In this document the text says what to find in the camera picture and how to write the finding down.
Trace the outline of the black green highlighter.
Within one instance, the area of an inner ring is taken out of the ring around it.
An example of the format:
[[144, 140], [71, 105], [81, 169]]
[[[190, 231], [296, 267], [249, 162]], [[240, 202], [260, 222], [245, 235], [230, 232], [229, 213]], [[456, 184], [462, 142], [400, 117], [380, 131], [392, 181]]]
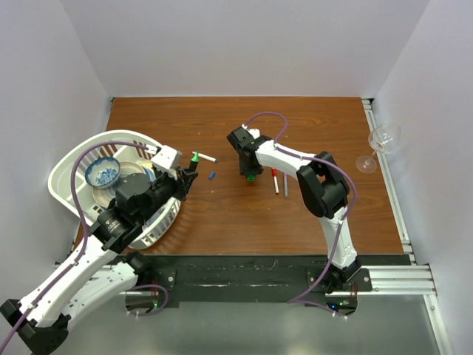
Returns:
[[189, 167], [188, 167], [190, 172], [196, 172], [198, 164], [200, 162], [199, 152], [193, 152], [193, 154], [194, 154], [194, 156], [192, 157], [192, 159], [190, 161], [190, 164], [189, 164]]

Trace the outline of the white blue-tipped marker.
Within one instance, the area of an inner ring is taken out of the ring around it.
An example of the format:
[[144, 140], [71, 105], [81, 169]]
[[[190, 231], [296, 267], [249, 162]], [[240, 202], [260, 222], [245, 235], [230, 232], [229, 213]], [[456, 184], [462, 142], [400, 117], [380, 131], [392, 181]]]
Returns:
[[210, 162], [212, 162], [212, 163], [217, 163], [217, 162], [218, 162], [218, 160], [217, 160], [216, 158], [213, 158], [213, 157], [211, 157], [211, 156], [204, 155], [204, 154], [201, 154], [201, 153], [199, 153], [199, 157], [200, 157], [201, 159], [210, 161]]

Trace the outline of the white red-tipped marker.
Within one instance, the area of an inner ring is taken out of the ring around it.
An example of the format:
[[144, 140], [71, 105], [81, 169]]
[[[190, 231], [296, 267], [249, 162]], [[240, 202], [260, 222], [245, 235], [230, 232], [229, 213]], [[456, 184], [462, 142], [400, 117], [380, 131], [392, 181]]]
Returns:
[[273, 184], [274, 184], [275, 194], [279, 195], [280, 190], [279, 190], [279, 182], [278, 182], [278, 172], [277, 172], [277, 177], [273, 177]]

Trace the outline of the purple marker pen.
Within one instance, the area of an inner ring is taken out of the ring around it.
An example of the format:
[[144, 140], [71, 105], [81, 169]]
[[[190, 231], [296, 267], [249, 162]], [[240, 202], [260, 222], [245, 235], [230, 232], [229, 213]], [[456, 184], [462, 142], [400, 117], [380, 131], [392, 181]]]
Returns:
[[283, 184], [284, 184], [284, 196], [288, 197], [288, 190], [289, 190], [288, 176], [285, 173], [283, 174]]

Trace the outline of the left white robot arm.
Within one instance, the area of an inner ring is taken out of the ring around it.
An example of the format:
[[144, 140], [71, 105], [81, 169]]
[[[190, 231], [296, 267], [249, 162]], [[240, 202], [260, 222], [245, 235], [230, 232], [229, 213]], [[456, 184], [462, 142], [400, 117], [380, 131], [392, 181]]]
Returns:
[[20, 300], [9, 299], [1, 314], [33, 354], [51, 354], [73, 324], [115, 294], [145, 290], [155, 272], [138, 251], [127, 254], [105, 280], [90, 281], [143, 232], [145, 223], [171, 198], [184, 201], [198, 176], [197, 165], [178, 167], [177, 175], [131, 174], [118, 187], [109, 207], [91, 227], [81, 245], [36, 290]]

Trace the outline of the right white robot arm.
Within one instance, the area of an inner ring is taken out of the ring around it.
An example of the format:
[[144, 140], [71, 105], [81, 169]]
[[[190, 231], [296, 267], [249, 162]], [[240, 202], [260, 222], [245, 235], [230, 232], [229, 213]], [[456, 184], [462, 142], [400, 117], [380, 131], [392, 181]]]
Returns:
[[246, 126], [232, 131], [227, 140], [239, 156], [241, 175], [259, 175], [268, 167], [297, 180], [305, 207], [319, 219], [324, 233], [330, 284], [339, 291], [347, 290], [361, 267], [347, 222], [348, 194], [355, 188], [332, 155], [289, 149]]

